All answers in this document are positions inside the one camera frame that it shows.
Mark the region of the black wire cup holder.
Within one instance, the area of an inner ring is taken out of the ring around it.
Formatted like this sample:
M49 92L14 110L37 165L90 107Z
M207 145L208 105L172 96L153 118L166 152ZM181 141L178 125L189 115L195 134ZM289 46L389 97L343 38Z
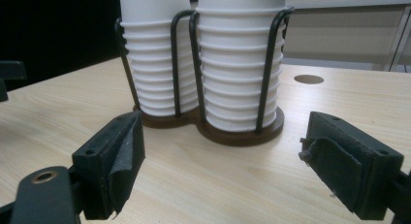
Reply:
M210 125L206 120L206 107L205 107L205 97L202 82L202 72L200 69L201 61L199 56L199 47L197 44L197 22L200 18L200 14L194 10L185 10L177 13L171 21L171 26L169 28L171 33L171 47L172 47L172 68L173 68L173 86L178 89L177 85L177 48L176 48L176 28L180 20L184 17L189 18L189 36L190 43L193 47L192 52L194 53L194 72L196 78L196 86L198 97L200 98L199 106L190 112L181 112L179 104L179 94L174 93L174 103L175 111L173 115L169 116L152 116L141 110L140 100L137 95L136 87L132 79L130 65L127 62L126 54L127 49L125 48L125 38L122 36L124 33L124 28L121 25L121 18L119 17L114 23L114 32L116 35L116 44L118 51L120 53L120 58L123 63L123 67L126 73L126 78L131 89L132 97L134 100L133 110L135 112L141 113L142 124L146 127L155 129L169 129L182 127L188 124L195 124L198 131L207 139L212 142L229 145L229 146L252 146L258 144L267 143L274 138L276 138L282 131L285 115L284 112L277 108L275 110L276 119L267 127L263 126L263 117L265 112L265 104L267 103L268 92L269 92L269 72L272 66L269 63L273 59L274 54L274 40L276 39L276 33L282 22L285 26L288 26L290 15L294 12L294 8L286 8L281 10L272 20L269 29L269 39L267 45L267 52L265 58L264 74L262 76L261 92L259 96L258 103L258 114L255 123L255 127L252 131L246 132L230 132L219 130Z

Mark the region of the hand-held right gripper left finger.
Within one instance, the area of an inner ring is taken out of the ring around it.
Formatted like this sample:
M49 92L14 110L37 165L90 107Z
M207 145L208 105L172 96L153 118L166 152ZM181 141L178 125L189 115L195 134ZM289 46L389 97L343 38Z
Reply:
M139 112L115 117L72 155L87 219L104 220L122 211L144 158Z

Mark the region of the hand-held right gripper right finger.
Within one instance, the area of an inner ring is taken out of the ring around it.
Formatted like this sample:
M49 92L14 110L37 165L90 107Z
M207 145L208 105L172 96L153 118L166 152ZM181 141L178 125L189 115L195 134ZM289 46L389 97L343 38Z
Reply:
M389 209L404 218L403 155L347 121L309 116L300 160L361 220L382 220Z

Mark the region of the stack of white paper cups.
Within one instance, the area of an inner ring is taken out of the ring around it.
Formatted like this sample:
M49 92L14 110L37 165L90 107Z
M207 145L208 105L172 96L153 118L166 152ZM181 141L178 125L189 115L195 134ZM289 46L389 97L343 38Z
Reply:
M120 0L123 38L140 109L152 116L198 106L189 18L172 29L189 0Z
M224 131L256 128L275 16L286 0L198 0L198 44L207 122Z

